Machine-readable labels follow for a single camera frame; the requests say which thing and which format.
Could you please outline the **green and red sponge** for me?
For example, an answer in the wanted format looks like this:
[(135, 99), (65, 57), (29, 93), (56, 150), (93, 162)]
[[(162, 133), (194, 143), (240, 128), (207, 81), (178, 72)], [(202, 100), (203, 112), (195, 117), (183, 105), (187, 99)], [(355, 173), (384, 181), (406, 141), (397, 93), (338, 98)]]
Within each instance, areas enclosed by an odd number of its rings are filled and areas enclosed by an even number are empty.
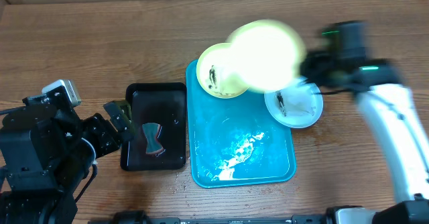
[(144, 123), (142, 132), (147, 142), (145, 153), (148, 155), (160, 154), (164, 147), (159, 141), (162, 126), (158, 123)]

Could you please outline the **light blue plate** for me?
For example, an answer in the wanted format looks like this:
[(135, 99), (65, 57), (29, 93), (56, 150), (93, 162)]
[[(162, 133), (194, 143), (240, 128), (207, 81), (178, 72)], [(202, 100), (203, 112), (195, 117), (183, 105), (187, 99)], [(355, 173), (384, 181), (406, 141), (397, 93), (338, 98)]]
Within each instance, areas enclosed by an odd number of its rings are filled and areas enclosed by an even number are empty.
[(314, 125), (322, 115), (324, 101), (320, 89), (307, 78), (296, 78), (285, 89), (264, 94), (271, 116), (290, 128), (302, 129)]

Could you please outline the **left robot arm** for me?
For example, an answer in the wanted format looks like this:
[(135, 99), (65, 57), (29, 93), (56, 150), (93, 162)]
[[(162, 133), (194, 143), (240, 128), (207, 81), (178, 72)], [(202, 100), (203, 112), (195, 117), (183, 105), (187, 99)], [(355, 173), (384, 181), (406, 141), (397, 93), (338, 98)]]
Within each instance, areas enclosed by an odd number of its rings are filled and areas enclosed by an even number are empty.
[(97, 158), (132, 139), (131, 109), (124, 101), (105, 104), (110, 120), (96, 113), (81, 120), (68, 101), (27, 100), (8, 110), (1, 128), (2, 223), (71, 223), (82, 180), (97, 175)]

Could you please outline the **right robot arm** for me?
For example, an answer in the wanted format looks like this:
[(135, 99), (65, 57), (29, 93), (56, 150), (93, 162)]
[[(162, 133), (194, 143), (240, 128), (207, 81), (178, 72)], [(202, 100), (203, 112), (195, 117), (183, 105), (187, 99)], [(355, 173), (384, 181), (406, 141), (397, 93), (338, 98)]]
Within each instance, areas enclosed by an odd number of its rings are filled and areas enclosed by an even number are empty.
[(320, 34), (326, 46), (307, 54), (300, 73), (332, 94), (353, 94), (385, 156), (396, 204), (382, 211), (331, 207), (319, 223), (427, 223), (428, 136), (412, 90), (388, 59), (370, 57), (362, 21), (334, 23)]

